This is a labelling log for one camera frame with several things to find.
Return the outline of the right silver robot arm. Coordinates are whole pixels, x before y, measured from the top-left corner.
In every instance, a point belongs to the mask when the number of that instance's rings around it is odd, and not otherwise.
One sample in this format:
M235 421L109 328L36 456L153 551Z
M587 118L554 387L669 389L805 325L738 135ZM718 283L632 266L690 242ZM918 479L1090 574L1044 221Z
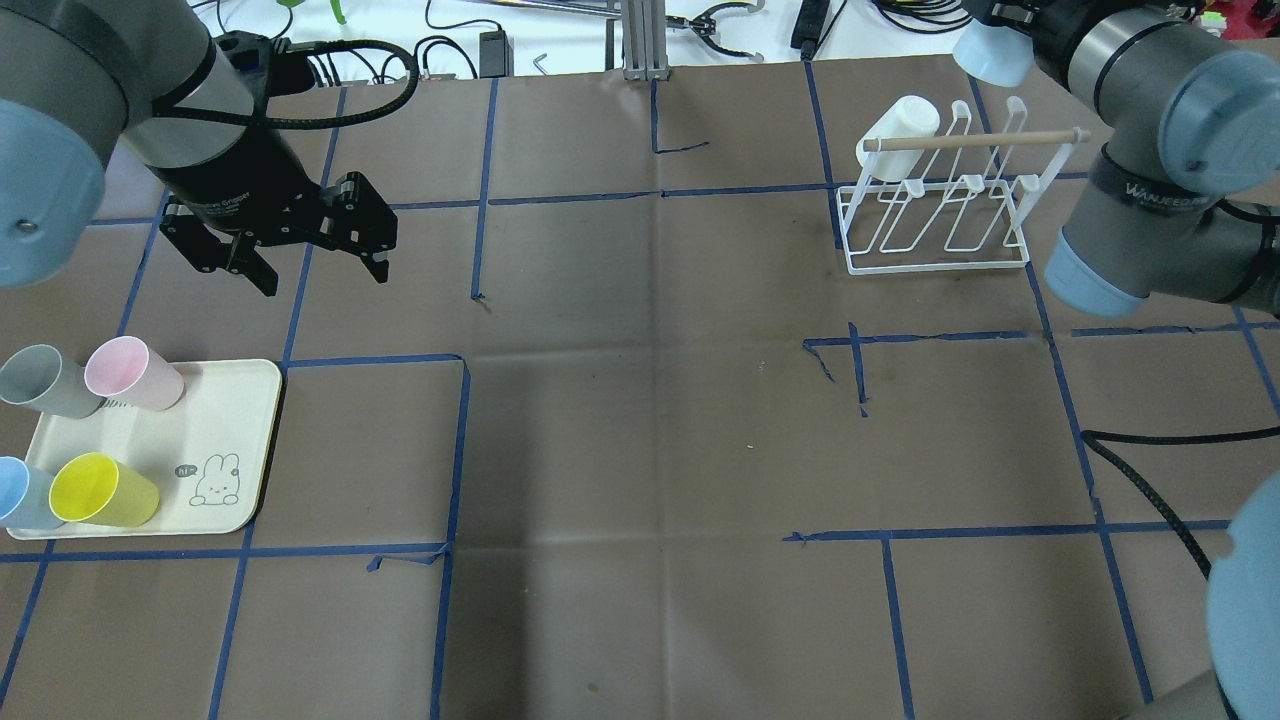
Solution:
M1161 1L965 1L972 28L1018 53L1111 129L1059 232L1044 279L1068 306L1133 314L1155 293L1277 311L1277 209L1230 202L1277 173L1277 63L1174 15ZM1211 559L1155 487L1115 451L1268 439L1082 430L1082 443L1156 509L1206 580L1210 667L1138 719L1277 716L1277 478L1229 523Z

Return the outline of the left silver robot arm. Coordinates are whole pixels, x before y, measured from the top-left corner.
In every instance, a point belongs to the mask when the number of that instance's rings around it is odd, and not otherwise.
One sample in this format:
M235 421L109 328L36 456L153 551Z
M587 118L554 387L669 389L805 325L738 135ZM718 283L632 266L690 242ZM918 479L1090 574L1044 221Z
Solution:
M183 1L3 4L3 242L6 288L45 282L96 218L118 145L168 190L160 231L197 272L278 288L264 249L312 245L357 258L384 283L398 220L358 172L311 179L282 131L362 124L398 96L349 117L278 118L273 97L308 87L310 58L402 47L376 40L291 44L212 36Z

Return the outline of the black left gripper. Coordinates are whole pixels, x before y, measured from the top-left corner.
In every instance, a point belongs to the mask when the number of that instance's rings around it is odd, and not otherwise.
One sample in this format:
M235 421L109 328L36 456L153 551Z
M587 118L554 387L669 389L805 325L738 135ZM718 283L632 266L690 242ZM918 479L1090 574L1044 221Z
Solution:
M282 240L346 252L376 283L389 281L398 218L384 197L357 170L324 190L275 129L244 128L215 158L160 178L172 191L160 232L197 272L227 272L274 297L279 275L255 240Z

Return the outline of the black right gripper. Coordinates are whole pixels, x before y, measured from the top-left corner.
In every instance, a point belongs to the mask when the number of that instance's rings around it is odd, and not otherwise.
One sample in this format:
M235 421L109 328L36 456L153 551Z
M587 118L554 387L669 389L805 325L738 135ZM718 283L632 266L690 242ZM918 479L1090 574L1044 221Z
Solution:
M1033 44L1050 45L1061 35L1060 1L987 1L986 24L1011 29Z

